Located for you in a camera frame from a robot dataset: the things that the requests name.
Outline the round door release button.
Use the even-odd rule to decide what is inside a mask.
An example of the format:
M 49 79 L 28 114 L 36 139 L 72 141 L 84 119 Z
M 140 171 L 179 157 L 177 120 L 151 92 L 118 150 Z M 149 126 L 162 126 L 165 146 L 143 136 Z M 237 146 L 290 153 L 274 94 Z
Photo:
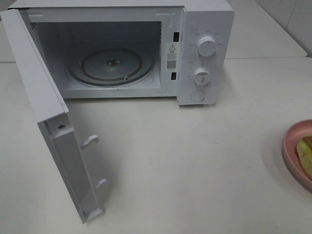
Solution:
M 196 90 L 196 91 L 193 91 L 190 95 L 190 98 L 192 101 L 202 101 L 204 100 L 205 98 L 205 93 L 204 91 L 201 91 L 201 90 Z

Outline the white timer knob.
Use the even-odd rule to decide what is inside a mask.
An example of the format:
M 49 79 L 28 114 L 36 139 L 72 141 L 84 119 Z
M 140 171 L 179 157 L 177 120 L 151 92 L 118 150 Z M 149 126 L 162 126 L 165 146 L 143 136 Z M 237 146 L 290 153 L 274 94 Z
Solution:
M 194 70 L 193 79 L 196 85 L 204 86 L 210 82 L 211 75 L 206 68 L 197 68 Z

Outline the white microwave door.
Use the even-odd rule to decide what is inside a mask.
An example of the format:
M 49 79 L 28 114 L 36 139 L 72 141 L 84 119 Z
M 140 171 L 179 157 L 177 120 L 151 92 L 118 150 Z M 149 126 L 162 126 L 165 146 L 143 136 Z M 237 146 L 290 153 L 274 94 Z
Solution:
M 69 109 L 46 65 L 39 24 L 26 11 L 1 12 L 5 32 L 30 100 L 37 125 L 83 223 L 104 211 L 107 180 L 91 178 L 83 150 L 97 143 L 97 135 L 79 141 Z

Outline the upper white power knob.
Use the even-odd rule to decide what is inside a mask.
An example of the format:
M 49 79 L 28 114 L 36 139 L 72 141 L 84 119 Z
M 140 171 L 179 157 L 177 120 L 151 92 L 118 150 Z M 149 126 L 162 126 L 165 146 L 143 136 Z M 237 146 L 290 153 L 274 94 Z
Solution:
M 203 57 L 212 56 L 216 52 L 216 39 L 211 36 L 202 36 L 197 42 L 197 51 Z

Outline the white bread sandwich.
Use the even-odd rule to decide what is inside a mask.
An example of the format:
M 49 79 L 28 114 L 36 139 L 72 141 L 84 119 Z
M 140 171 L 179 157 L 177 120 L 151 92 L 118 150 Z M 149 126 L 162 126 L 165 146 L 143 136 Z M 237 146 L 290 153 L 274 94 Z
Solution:
M 298 157 L 304 171 L 312 176 L 312 136 L 305 136 L 297 144 Z

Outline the pink round plate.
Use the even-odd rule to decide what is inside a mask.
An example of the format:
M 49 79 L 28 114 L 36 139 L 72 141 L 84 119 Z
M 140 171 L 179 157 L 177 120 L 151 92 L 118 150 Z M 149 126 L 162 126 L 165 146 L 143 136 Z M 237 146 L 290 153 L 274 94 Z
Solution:
M 299 121 L 288 128 L 282 142 L 283 160 L 292 176 L 310 193 L 312 192 L 312 178 L 304 171 L 300 162 L 297 144 L 312 134 L 312 120 Z

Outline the white warning label sticker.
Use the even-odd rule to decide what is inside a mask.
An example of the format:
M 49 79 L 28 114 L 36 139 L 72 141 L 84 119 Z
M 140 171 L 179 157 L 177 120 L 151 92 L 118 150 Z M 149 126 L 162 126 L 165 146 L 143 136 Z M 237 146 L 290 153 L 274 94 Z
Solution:
M 168 71 L 176 71 L 179 56 L 178 43 L 166 43 L 166 69 Z

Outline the white microwave oven body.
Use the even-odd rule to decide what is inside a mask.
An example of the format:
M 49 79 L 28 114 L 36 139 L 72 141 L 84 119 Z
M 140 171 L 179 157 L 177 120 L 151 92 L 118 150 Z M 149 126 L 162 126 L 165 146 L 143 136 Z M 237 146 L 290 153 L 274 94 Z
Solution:
M 31 93 L 213 104 L 232 29 L 225 0 L 18 0 L 1 13 Z

